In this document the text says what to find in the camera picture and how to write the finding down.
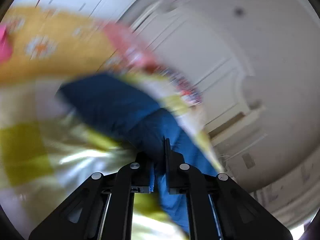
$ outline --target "dark blue cloth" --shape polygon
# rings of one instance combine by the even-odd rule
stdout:
[[[172,150],[182,153],[186,163],[202,173],[217,172],[203,156],[174,117],[142,91],[108,74],[87,77],[60,88],[85,123],[101,133],[129,141],[156,164],[160,204],[172,220],[189,232],[185,195],[169,195],[164,175],[164,139]]]

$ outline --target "bright pink cloth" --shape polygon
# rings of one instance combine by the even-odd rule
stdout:
[[[12,54],[12,47],[9,44],[6,26],[0,25],[0,63],[8,60]]]
[[[155,56],[146,49],[146,44],[137,39],[129,28],[119,23],[109,22],[103,31],[128,65],[135,67],[157,65]]]

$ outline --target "yellow square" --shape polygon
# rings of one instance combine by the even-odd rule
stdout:
[[[1,160],[12,186],[53,174],[36,122],[0,130]]]

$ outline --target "blue garment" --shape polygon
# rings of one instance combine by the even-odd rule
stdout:
[[[165,138],[170,139],[173,151],[183,154],[186,163],[211,176],[216,176],[217,172],[174,117],[147,94],[109,74],[66,84],[60,92],[89,126],[107,136],[129,141],[154,161],[161,207],[189,232],[186,196],[167,192]]]

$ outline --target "patterned fabric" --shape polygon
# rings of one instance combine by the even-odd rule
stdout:
[[[127,144],[80,122],[56,95],[61,84],[103,70],[115,53],[103,22],[56,10],[8,10],[13,46],[0,65],[0,204],[24,238],[92,173],[117,172],[135,159]],[[127,72],[121,79],[151,95],[221,171],[203,125],[166,76]],[[149,203],[144,209],[140,203]],[[135,197],[133,239],[183,239],[156,196]]]

